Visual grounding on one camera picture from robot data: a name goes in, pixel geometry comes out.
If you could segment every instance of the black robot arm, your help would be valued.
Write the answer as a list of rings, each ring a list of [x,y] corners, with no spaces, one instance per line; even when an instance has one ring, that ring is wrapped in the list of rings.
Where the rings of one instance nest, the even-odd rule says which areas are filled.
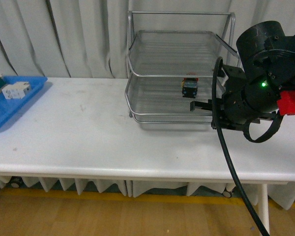
[[[267,21],[246,30],[236,45],[244,71],[223,63],[217,68],[229,77],[226,91],[218,99],[219,123],[222,128],[243,131],[251,142],[261,143],[280,127],[284,114],[276,110],[282,92],[295,91],[295,35],[285,36],[278,22]],[[211,100],[192,102],[190,110],[194,109],[212,110]],[[252,140],[249,125],[260,119],[272,120],[272,125]]]

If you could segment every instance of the metal wire tray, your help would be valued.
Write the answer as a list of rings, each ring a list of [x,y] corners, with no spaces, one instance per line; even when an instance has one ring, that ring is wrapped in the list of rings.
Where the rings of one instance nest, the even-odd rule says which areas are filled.
[[[216,59],[237,65],[238,54],[209,31],[139,31],[128,53],[130,70],[141,77],[212,78]]]
[[[190,111],[191,101],[207,102],[211,99],[211,78],[198,81],[196,99],[183,98],[182,78],[138,77],[132,74],[128,80],[125,97],[134,120],[138,123],[211,123],[212,112]],[[223,89],[220,86],[218,95]]]
[[[222,36],[210,31],[134,32],[133,14],[222,15],[227,16]],[[129,80],[125,97],[130,116],[139,123],[211,123],[212,112],[190,111],[191,101],[211,99],[215,61],[219,56],[228,65],[239,65],[239,56],[225,41],[228,25],[229,44],[233,42],[233,13],[128,12],[127,63]],[[182,97],[183,78],[199,78],[195,99]],[[218,96],[224,88],[218,81]]]

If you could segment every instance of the black cable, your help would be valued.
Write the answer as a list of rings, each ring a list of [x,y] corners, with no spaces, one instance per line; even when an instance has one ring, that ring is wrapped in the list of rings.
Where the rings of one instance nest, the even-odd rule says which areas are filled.
[[[218,74],[218,71],[220,70],[220,68],[222,67],[222,64],[223,64],[223,59],[222,57],[219,57],[217,60],[216,60],[216,63],[215,63],[215,68],[214,68],[214,72],[213,72],[213,81],[212,81],[212,112],[213,112],[213,121],[215,123],[215,127],[216,127],[216,130],[217,130],[217,134],[218,134],[218,138],[220,140],[220,143],[221,143],[221,147],[222,147],[222,150],[224,152],[224,156],[225,156],[225,159],[226,159],[226,162],[227,162],[227,165],[228,165],[228,168],[230,169],[230,172],[231,172],[231,175],[232,175],[232,178],[235,182],[235,185],[236,187],[239,189],[239,192],[240,192],[240,195],[241,195],[241,198],[243,199],[251,217],[253,218],[254,222],[256,223],[260,233],[263,235],[263,236],[270,236],[269,233],[267,232],[265,226],[263,225],[262,221],[260,220],[259,216],[257,215],[255,209],[252,207],[241,183],[240,183],[240,180],[237,176],[237,173],[235,171],[235,168],[234,168],[234,165],[233,165],[233,162],[231,160],[231,156],[228,152],[228,149],[227,149],[227,145],[226,145],[226,142],[225,142],[225,139],[224,139],[224,136],[223,136],[223,132],[222,132],[222,129],[221,129],[221,126],[220,126],[220,123],[219,123],[219,115],[217,113],[217,100],[216,100],[216,83],[217,83],[217,74]]]

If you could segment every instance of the blue tray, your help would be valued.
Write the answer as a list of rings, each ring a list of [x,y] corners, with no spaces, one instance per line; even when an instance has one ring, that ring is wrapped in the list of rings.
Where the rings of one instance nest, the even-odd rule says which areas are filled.
[[[22,99],[5,99],[0,93],[0,128],[4,125],[21,107],[23,107],[35,94],[37,94],[47,81],[46,77],[27,77],[27,76],[4,76],[3,80],[7,84],[14,84],[19,81],[29,82],[31,91]]]

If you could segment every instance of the wheel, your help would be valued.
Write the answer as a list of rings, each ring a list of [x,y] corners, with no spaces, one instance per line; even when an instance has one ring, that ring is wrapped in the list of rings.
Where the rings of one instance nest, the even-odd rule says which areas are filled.
[[[23,180],[21,177],[12,177],[10,184],[13,188],[19,188],[23,184]]]
[[[222,194],[226,198],[231,198],[233,196],[233,192],[232,191],[227,191],[227,190],[224,190],[224,192]]]

